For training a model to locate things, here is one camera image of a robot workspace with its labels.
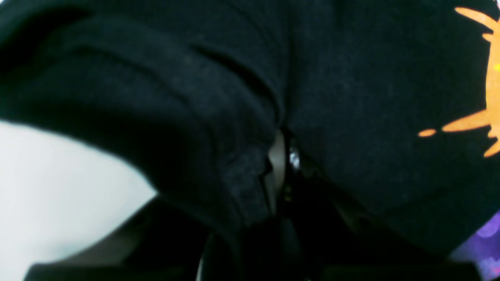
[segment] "purple patterned fabric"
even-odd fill
[[[475,262],[483,280],[500,277],[500,211],[457,248],[451,259]]]

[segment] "orange splatter graphic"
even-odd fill
[[[436,133],[435,129],[427,129],[427,130],[423,130],[423,131],[419,132],[418,136],[422,137],[422,138],[426,138],[426,137],[434,136],[435,133]]]
[[[445,125],[444,132],[460,132],[491,126],[489,138],[496,138],[496,143],[490,147],[484,157],[490,157],[500,152],[500,20],[496,21],[486,14],[469,8],[457,7],[455,11],[471,20],[483,24],[493,31],[493,34],[483,34],[483,38],[490,42],[489,60],[486,72],[486,109],[472,115],[455,120]]]

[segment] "white surface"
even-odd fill
[[[155,194],[114,156],[0,121],[0,281],[84,250]]]

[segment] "orange print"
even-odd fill
[[[496,21],[479,11],[458,7],[455,11],[472,19],[493,31],[482,37],[490,42],[489,60],[486,72],[486,109],[472,115],[455,120],[442,128],[444,132],[460,132],[491,126],[489,138],[496,138],[496,143],[490,147],[484,157],[490,157],[500,152],[500,20]],[[429,137],[432,130],[421,131],[420,137]]]

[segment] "black garment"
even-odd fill
[[[445,256],[500,209],[487,128],[417,136],[485,108],[488,30],[459,6],[499,16],[491,0],[5,0],[0,117],[127,160],[241,275],[281,126],[332,185]]]

